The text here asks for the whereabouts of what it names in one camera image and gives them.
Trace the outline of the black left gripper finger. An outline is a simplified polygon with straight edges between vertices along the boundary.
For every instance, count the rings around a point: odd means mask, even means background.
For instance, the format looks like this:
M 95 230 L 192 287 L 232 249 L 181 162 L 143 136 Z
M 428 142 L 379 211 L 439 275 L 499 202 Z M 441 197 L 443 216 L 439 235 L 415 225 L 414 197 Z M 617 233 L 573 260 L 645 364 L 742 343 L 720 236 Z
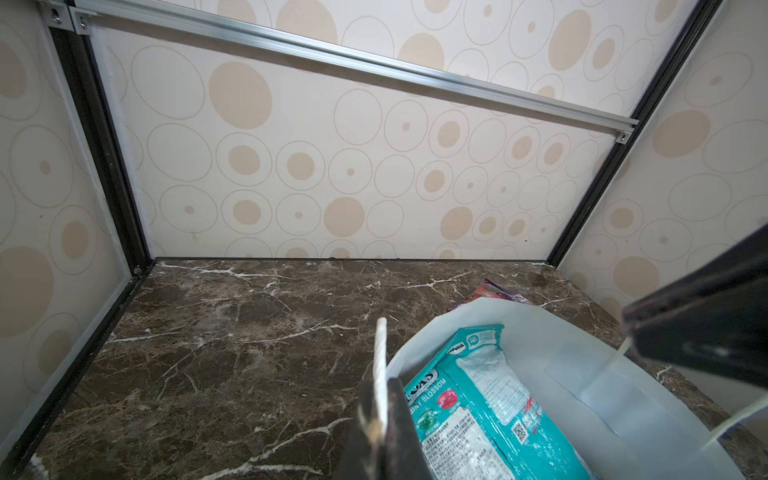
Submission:
M 336 479 L 430 479 L 403 385 L 387 382 L 387 421 L 381 423 L 373 383 L 366 381 L 353 412 L 352 423 Z

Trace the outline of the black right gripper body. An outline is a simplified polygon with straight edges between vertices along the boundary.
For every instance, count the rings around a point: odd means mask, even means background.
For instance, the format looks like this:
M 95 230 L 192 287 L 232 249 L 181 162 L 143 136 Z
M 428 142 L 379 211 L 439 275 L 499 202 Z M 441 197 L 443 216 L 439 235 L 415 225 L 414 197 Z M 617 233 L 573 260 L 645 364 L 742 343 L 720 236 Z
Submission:
M 767 386 L 767 228 L 622 309 L 648 360 Z

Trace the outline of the white floral paper bag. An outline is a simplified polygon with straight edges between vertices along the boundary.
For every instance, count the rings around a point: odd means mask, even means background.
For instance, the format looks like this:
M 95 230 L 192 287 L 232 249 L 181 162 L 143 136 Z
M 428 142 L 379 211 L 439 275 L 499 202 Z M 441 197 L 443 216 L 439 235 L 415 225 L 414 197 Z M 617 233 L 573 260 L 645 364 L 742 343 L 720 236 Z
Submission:
M 603 479 L 741 479 L 714 432 L 652 375 L 538 307 L 481 298 L 434 318 L 389 362 L 411 379 L 461 328 L 500 325 L 507 363 Z

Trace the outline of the pink candy packet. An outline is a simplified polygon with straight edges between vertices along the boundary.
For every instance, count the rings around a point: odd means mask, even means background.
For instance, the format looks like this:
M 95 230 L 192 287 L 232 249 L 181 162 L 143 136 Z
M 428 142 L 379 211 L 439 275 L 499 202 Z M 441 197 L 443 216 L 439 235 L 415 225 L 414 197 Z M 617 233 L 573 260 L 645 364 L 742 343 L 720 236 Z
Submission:
M 522 294 L 507 290 L 494 283 L 493 281 L 485 279 L 483 283 L 478 286 L 470 295 L 468 295 L 465 299 L 455 303 L 451 307 L 451 310 L 454 310 L 462 305 L 468 304 L 480 298 L 500 299 L 525 305 L 532 305 L 532 302 Z

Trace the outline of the teal snack packet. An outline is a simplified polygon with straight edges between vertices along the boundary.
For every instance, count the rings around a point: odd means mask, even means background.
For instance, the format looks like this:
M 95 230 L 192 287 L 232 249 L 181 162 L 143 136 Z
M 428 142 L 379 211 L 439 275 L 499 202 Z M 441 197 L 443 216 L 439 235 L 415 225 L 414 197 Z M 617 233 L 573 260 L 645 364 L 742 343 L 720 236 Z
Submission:
M 503 325 L 461 328 L 407 384 L 435 479 L 593 479 L 509 366 Z

